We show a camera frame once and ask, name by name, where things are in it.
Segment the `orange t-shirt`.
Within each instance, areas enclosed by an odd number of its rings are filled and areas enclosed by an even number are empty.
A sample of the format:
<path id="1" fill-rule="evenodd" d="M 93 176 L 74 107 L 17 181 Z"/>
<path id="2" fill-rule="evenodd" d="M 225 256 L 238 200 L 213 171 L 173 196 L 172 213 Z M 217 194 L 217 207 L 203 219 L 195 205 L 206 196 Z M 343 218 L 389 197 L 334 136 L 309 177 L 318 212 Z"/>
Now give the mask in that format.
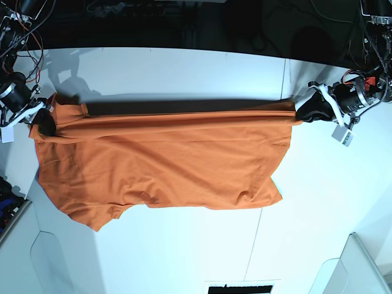
<path id="1" fill-rule="evenodd" d="M 32 126 L 29 136 L 47 197 L 98 231 L 137 205 L 252 209 L 279 202 L 271 175 L 289 149 L 295 115 L 292 102 L 129 116 L 55 104 L 55 134 Z"/>

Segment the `grey panel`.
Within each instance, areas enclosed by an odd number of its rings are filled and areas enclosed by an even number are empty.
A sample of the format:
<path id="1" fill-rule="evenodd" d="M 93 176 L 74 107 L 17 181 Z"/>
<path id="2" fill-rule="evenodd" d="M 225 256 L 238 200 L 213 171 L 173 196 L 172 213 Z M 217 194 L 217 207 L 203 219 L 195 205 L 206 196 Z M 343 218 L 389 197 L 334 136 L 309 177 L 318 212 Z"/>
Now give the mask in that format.
<path id="1" fill-rule="evenodd" d="M 356 233 L 349 235 L 339 258 L 325 261 L 310 294 L 391 294 L 391 276 L 382 275 Z"/>
<path id="2" fill-rule="evenodd" d="M 1 237 L 1 293 L 74 293 L 59 239 L 39 228 L 30 202 Z"/>

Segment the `grey panel left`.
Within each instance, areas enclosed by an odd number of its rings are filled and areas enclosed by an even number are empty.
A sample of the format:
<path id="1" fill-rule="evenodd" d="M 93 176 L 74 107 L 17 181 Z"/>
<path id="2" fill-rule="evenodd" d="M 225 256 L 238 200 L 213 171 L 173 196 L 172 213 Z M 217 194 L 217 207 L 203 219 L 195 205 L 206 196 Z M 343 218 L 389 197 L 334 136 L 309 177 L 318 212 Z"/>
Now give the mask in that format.
<path id="1" fill-rule="evenodd" d="M 74 293 L 59 239 L 39 228 L 30 202 L 1 237 L 1 293 Z"/>

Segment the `white framed black slot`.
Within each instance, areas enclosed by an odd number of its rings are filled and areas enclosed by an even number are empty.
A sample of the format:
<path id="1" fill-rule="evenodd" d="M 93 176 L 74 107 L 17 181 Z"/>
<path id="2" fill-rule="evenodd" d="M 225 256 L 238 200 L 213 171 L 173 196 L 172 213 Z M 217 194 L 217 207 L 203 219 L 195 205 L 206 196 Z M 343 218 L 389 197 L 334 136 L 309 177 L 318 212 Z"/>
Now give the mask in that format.
<path id="1" fill-rule="evenodd" d="M 203 293 L 207 294 L 259 294 L 276 293 L 281 280 L 262 281 L 208 281 L 205 282 Z"/>

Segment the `grey panel right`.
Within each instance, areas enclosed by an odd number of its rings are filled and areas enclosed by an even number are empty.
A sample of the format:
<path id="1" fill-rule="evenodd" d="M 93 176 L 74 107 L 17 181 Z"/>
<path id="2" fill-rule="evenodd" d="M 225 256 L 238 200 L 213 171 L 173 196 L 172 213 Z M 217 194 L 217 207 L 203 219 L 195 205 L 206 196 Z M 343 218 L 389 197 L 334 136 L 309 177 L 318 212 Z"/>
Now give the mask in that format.
<path id="1" fill-rule="evenodd" d="M 310 294 L 391 294 L 391 276 L 382 275 L 356 233 L 349 235 L 339 258 L 325 261 Z"/>

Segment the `bin with dark items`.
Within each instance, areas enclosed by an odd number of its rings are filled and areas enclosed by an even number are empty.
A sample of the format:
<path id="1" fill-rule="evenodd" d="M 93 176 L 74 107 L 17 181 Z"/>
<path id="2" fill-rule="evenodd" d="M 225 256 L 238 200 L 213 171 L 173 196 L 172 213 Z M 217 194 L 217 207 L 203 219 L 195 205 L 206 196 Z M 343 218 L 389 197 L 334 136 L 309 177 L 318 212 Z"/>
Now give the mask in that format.
<path id="1" fill-rule="evenodd" d="M 0 185 L 0 233 L 3 234 L 20 208 L 26 203 L 26 199 L 12 192 L 12 186 L 1 177 Z"/>

